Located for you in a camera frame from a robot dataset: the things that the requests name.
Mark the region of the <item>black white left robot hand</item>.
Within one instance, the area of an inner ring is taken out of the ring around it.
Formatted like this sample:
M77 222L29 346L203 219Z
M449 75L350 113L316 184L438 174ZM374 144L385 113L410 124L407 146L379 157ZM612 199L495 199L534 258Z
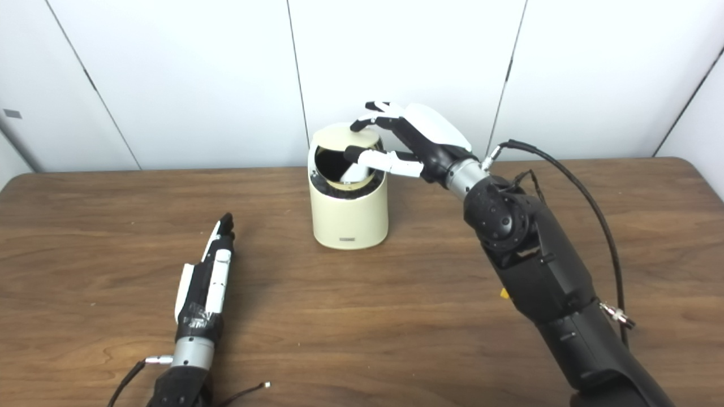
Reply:
M227 282L234 255L234 219L225 213L214 225L202 259L186 263L174 305L175 341L200 337L217 345L224 332Z

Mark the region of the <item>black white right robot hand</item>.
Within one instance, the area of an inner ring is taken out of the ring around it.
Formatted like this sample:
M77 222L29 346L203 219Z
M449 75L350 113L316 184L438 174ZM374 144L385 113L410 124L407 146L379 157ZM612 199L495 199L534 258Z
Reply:
M371 125L393 133L408 153L349 146L344 158L375 170L406 177L419 177L427 183L447 188L455 164L473 159L472 146L463 134L434 109L411 103L406 107L388 101L369 101L370 111L351 124L352 132Z

